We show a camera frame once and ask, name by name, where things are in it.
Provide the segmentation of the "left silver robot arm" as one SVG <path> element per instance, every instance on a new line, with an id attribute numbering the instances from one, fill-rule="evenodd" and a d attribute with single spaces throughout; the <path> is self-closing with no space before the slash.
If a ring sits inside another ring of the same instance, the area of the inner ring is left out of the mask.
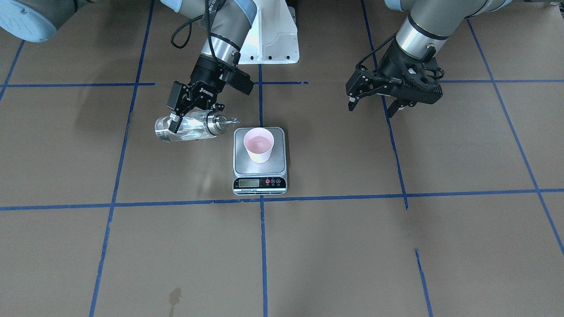
<path id="1" fill-rule="evenodd" d="M 394 98 L 388 117 L 417 103 L 436 103 L 443 96 L 440 80 L 445 75 L 436 54 L 463 20 L 507 4 L 507 0 L 387 0 L 389 8 L 408 16 L 383 43 L 387 50 L 374 70 L 362 61 L 356 64 L 345 85 L 349 111 L 360 99 L 375 94 Z"/>

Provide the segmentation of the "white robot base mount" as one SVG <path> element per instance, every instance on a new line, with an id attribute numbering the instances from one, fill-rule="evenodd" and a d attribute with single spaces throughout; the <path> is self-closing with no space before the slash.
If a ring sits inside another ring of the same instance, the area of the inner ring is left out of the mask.
<path id="1" fill-rule="evenodd" d="M 295 64 L 300 60 L 296 4 L 256 0 L 255 20 L 241 48 L 239 64 Z"/>

